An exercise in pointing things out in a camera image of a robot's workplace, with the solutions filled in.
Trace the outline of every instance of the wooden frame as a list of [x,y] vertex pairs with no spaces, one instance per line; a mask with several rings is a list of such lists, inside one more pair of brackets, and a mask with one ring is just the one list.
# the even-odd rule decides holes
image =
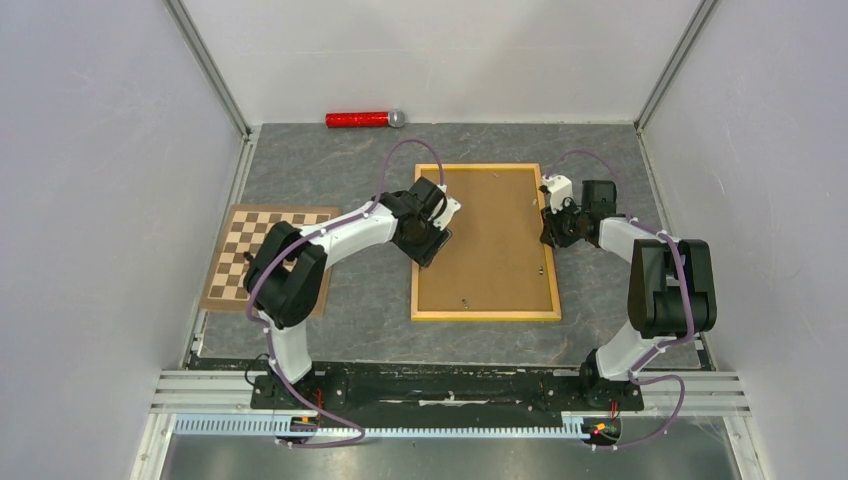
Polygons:
[[[418,164],[415,166],[415,179],[418,179],[426,170],[437,170],[435,164]],[[541,170],[538,164],[510,164],[510,163],[480,163],[480,164],[446,164],[445,171],[450,170],[530,170],[536,181],[537,205],[541,209],[545,205],[544,194],[539,191],[541,186]],[[537,215],[539,221],[539,232],[542,231],[542,217]],[[413,321],[550,321],[555,322],[562,319],[562,307],[559,300],[559,289],[557,288],[556,270],[554,266],[553,249],[544,245],[545,270],[548,272],[548,288],[551,296],[552,309],[550,311],[424,311],[419,305],[419,274],[421,268],[415,262],[412,263],[412,295],[410,316]]]

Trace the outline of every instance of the white wall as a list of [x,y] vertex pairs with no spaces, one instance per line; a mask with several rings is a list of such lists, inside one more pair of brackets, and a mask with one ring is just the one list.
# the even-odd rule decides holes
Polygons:
[[0,474],[127,478],[239,140],[160,1],[0,1]]
[[186,0],[253,124],[632,121],[698,0]]
[[845,474],[846,17],[845,2],[720,2],[647,128],[675,232],[710,243],[711,345],[777,478]]

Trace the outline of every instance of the metal corner frame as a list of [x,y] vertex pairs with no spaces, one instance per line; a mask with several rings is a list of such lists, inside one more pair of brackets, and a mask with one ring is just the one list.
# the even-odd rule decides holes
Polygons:
[[[264,372],[249,371],[248,378]],[[646,378],[668,372],[643,372]],[[676,371],[687,384],[689,394],[682,417],[710,416],[724,419],[734,459],[743,480],[770,478],[757,453],[756,429],[739,377],[734,372]],[[306,409],[252,410],[252,388],[245,382],[244,371],[163,371],[152,400],[147,425],[135,463],[132,480],[157,480],[161,477],[168,447],[173,435],[269,435],[286,419],[314,416]],[[645,409],[621,412],[628,417],[668,415],[676,403],[677,389],[669,384],[654,384],[643,390]],[[596,416],[597,412],[562,412],[563,428],[559,429],[370,429],[375,438],[574,438],[573,424],[579,417]],[[345,436],[345,429],[328,429],[325,436]]]
[[[227,204],[224,207],[224,212],[221,215],[221,223],[218,225],[218,230],[216,233],[220,235],[221,230],[223,230],[224,225],[227,223],[227,212],[230,207],[241,201],[241,195],[244,192],[244,185],[247,182],[247,174],[250,172],[250,164],[253,162],[253,154],[256,153],[256,143],[259,141],[259,132],[262,127],[256,127],[251,130],[250,135],[242,138],[241,149],[239,150],[238,162],[236,162],[235,168],[233,169],[232,178],[233,181],[230,184],[230,192],[227,195]],[[215,255],[214,248],[209,253],[209,260],[204,265],[209,265],[212,262],[212,257]],[[189,365],[191,363],[192,357],[200,352],[200,349],[203,347],[203,328],[206,324],[206,310],[200,308],[200,300],[203,296],[202,289],[204,288],[203,282],[201,281],[200,289],[201,291],[197,295],[197,299],[194,302],[194,307],[192,311],[194,314],[192,318],[192,327],[188,332],[188,335],[185,339],[184,345],[185,350],[183,352],[182,357],[182,366]]]
[[701,33],[704,24],[707,20],[709,20],[717,3],[718,0],[701,0],[701,3],[698,4],[698,7],[695,9],[695,13],[689,20],[689,25],[687,25],[686,29],[683,31],[683,35],[680,37],[680,40],[678,40],[677,46],[674,47],[674,52],[672,52],[671,58],[668,59],[665,68],[660,74],[660,78],[654,85],[654,89],[651,90],[651,94],[648,95],[648,101],[645,102],[645,106],[642,107],[639,117],[637,117],[636,122],[634,122],[637,132],[644,130],[645,126],[651,120],[651,117],[657,110],[657,106],[659,106],[666,91],[668,91],[668,87],[671,85],[674,77],[677,76],[680,66],[689,55],[692,45]]
[[250,136],[252,129],[248,125],[247,120],[245,120],[244,115],[242,115],[238,104],[236,104],[233,94],[230,92],[227,83],[224,81],[224,77],[221,75],[221,71],[215,65],[209,49],[203,43],[203,38],[200,36],[200,32],[198,32],[194,21],[191,19],[191,15],[189,15],[183,0],[163,0],[163,2],[173,17],[174,23],[177,24],[177,28],[180,29],[180,33],[182,33],[191,53],[197,60],[197,64],[206,76],[206,80],[209,81],[209,84],[215,91],[215,95],[221,101],[221,105],[224,107],[224,111],[227,113],[233,127],[246,140]]

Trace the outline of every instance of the chessboard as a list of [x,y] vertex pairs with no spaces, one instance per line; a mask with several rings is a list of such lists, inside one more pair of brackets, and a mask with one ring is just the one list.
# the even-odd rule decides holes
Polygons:
[[[218,239],[215,255],[206,276],[200,308],[210,312],[235,312],[244,310],[248,299],[242,279],[247,272],[244,252],[254,256],[262,246],[265,235],[274,224],[288,222],[303,228],[326,222],[339,216],[341,209],[334,207],[285,207],[279,205],[245,205],[230,207],[227,222]],[[289,270],[296,262],[283,262]],[[313,315],[322,315],[327,303],[330,270],[324,272],[318,303]]]

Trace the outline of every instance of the gray mat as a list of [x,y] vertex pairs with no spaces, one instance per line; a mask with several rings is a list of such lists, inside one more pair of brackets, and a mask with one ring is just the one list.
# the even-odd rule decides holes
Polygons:
[[[445,162],[539,163],[543,171],[569,148],[594,150],[627,182],[634,215],[660,223],[629,125],[442,124],[400,130],[264,125],[241,202],[358,208],[375,193],[383,156],[410,136],[432,143]],[[421,146],[401,147],[386,189],[409,188],[414,165],[432,161]],[[579,155],[557,172],[572,179],[577,198],[582,180],[611,178],[603,165]],[[579,365],[627,321],[629,266],[585,242],[558,250],[555,260],[561,322],[413,323],[409,259],[394,245],[372,247],[334,267],[324,316],[308,320],[310,352],[328,361]],[[261,330],[243,316],[208,315],[201,357],[252,358],[264,351]],[[689,345],[651,365],[697,367],[698,359]]]

